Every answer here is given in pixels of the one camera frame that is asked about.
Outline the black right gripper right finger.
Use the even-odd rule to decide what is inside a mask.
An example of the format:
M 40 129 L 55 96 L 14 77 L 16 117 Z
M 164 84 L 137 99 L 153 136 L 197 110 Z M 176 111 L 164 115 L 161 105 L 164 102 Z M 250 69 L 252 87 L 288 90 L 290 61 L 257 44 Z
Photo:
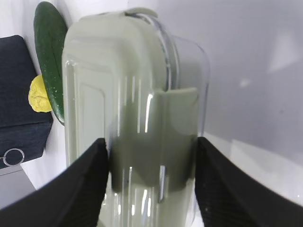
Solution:
M 205 137 L 197 139 L 195 195 L 206 227 L 301 227 L 302 206 L 240 170 Z

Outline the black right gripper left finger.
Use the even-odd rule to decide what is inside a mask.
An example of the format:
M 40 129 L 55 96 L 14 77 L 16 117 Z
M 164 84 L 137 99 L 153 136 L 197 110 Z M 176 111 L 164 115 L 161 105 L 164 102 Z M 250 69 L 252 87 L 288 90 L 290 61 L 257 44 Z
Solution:
M 2 227 L 96 227 L 109 174 L 106 142 L 97 139 L 50 183 L 0 211 Z

